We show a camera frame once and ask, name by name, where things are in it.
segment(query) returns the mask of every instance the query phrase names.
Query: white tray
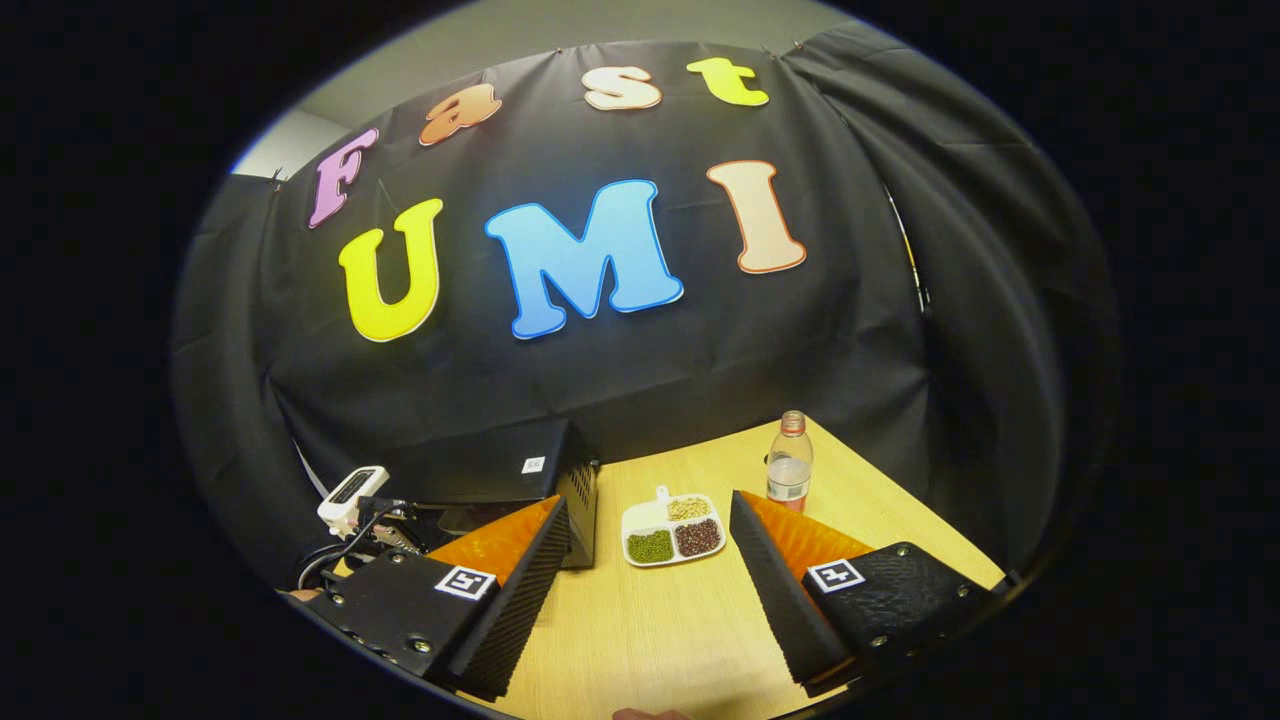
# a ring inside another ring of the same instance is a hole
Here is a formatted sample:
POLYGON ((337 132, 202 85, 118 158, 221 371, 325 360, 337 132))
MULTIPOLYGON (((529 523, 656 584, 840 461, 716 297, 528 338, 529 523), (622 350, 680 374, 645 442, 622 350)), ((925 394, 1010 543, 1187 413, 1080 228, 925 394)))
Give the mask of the white tray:
POLYGON ((695 492, 672 496, 667 492, 667 486, 658 486, 658 500, 632 505, 622 514, 622 557, 636 568, 657 568, 658 565, 671 565, 673 562, 685 562, 686 560, 700 560, 703 557, 716 555, 722 547, 724 547, 724 524, 719 520, 719 512, 716 511, 716 503, 712 502, 712 498, 705 495, 695 492), (668 503, 676 500, 686 500, 691 497, 699 497, 707 501, 707 505, 712 509, 712 511, 707 515, 686 518, 684 520, 667 519, 668 503), (716 529, 721 536, 719 544, 700 555, 682 555, 680 552, 680 543, 676 541, 676 528, 701 523, 708 518, 716 521, 716 529), (636 562, 635 560, 631 560, 631 553, 627 552, 627 538, 630 536, 648 536, 658 530, 667 530, 671 533, 671 548, 675 553, 671 560, 663 560, 660 562, 636 562))

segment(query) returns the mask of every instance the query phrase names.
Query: letter m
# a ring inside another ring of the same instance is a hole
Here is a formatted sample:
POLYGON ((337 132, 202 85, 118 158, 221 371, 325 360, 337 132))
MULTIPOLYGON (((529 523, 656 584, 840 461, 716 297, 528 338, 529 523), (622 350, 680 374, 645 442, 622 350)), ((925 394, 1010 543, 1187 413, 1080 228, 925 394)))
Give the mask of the letter m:
POLYGON ((564 327, 568 314, 552 305, 547 283, 554 284, 579 315, 594 318, 609 266, 614 279, 609 305, 620 313, 678 300, 685 286, 667 272, 653 225, 657 196, 658 186, 643 179, 602 187, 581 240, 536 202, 490 218, 484 232, 507 251, 520 310, 511 332, 529 340, 564 327))

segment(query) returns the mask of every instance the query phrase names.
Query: wooden table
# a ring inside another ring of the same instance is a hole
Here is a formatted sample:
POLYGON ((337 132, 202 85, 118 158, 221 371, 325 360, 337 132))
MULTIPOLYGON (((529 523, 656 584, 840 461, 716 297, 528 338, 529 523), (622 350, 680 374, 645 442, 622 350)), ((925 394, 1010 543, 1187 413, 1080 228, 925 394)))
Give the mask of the wooden table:
MULTIPOLYGON (((813 484, 805 514, 872 547, 910 541, 992 588, 1004 573, 928 507, 812 419, 813 484)), ((728 529, 735 489, 764 495, 763 457, 777 423, 700 445, 604 465, 595 566, 561 570, 506 697, 488 703, 530 720, 608 720, 614 710, 676 708, 694 720, 773 717, 809 698, 791 682, 732 538, 717 555, 662 568, 622 557, 622 511, 700 492, 728 529)))

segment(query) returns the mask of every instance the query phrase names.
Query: hand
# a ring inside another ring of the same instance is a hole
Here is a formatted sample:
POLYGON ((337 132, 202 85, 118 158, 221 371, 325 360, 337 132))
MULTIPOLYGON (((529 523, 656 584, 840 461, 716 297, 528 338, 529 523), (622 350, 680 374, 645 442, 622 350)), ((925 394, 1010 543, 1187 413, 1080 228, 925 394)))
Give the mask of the hand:
POLYGON ((659 712, 658 715, 649 715, 643 710, 627 707, 623 710, 614 711, 613 720, 692 720, 692 719, 685 715, 684 712, 677 712, 675 710, 667 710, 666 712, 659 712))
POLYGON ((289 594, 301 600, 302 602, 310 602, 316 597, 324 594, 324 591, 289 591, 289 594))

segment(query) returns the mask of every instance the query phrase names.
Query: plastic bottle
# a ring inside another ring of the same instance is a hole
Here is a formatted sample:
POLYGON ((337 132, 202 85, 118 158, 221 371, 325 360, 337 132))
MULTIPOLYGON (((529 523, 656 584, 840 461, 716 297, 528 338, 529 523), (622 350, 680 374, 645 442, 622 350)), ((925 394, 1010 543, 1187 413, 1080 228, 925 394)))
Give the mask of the plastic bottle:
POLYGON ((782 429, 773 438, 768 459, 768 498, 799 512, 804 512, 809 498, 809 477, 813 474, 813 443, 804 429, 804 413, 783 413, 782 429))

